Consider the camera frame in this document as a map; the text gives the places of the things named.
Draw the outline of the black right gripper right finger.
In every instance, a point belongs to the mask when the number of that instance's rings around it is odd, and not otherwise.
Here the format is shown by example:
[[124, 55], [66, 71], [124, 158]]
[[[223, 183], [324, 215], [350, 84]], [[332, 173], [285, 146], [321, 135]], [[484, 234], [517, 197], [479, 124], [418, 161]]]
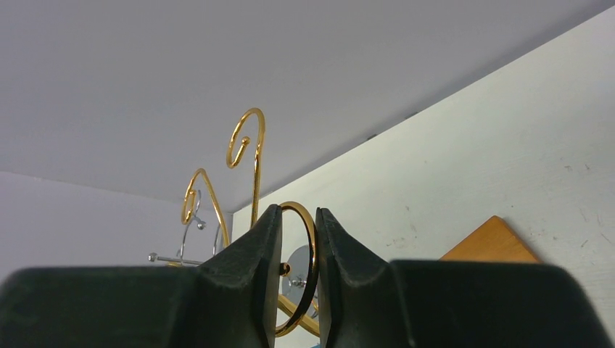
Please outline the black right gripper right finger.
[[323, 347], [611, 347], [579, 284], [541, 264], [393, 260], [316, 213]]

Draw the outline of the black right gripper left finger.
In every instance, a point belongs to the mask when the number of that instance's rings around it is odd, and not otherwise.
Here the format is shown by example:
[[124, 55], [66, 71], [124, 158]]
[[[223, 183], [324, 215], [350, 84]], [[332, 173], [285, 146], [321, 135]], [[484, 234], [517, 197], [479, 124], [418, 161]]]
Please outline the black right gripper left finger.
[[282, 211], [197, 267], [19, 270], [1, 285], [3, 347], [273, 347]]

